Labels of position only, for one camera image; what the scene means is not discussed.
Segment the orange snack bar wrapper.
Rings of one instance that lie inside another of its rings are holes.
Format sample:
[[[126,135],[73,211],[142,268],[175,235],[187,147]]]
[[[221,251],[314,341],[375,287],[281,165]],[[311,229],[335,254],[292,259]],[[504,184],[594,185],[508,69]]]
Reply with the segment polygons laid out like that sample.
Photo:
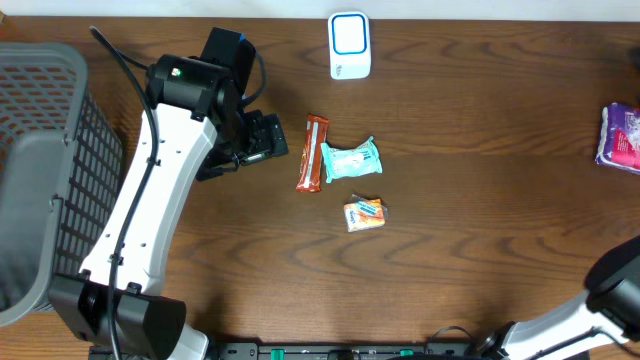
[[[326,141],[330,121],[313,114],[307,115],[306,137],[303,147],[297,192],[321,191],[323,154],[321,144]]]

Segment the mint green wipes packet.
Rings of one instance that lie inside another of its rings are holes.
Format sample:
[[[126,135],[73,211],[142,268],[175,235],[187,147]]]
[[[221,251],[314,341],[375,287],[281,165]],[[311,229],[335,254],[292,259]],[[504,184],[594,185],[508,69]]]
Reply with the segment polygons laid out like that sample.
[[[353,149],[337,149],[328,143],[321,144],[326,183],[341,178],[354,178],[369,174],[382,174],[383,166],[374,137]]]

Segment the small orange tissue packet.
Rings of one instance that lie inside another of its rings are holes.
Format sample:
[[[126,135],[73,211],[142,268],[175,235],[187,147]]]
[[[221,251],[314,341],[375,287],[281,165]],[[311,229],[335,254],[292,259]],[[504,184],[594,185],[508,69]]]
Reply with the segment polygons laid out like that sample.
[[[343,206],[347,230],[357,232],[386,224],[387,209],[380,199],[365,199],[353,195]]]

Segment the red purple pad package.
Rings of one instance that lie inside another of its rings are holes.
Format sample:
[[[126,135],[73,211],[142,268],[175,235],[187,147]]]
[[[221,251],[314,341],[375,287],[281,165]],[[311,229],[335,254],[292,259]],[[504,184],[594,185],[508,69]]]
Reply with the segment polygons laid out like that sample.
[[[611,103],[603,108],[601,118],[596,163],[638,175],[639,109]]]

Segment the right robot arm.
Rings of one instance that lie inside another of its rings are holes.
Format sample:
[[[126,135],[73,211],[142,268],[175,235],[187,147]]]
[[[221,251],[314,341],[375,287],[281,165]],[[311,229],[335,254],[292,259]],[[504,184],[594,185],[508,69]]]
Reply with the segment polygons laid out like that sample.
[[[639,238],[606,252],[590,269],[585,290],[551,312],[510,322],[469,352],[488,359],[569,359],[614,344],[639,341]]]

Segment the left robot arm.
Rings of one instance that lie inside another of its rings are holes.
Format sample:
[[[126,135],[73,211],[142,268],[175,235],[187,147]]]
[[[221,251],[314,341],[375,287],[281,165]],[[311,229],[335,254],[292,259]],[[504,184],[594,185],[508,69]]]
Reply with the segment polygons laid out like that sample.
[[[239,32],[213,29],[198,56],[166,54],[135,82],[139,140],[115,206],[74,275],[49,299],[93,359],[207,359],[212,342],[163,295],[178,220],[192,185],[287,153],[279,118],[246,91],[264,61]]]

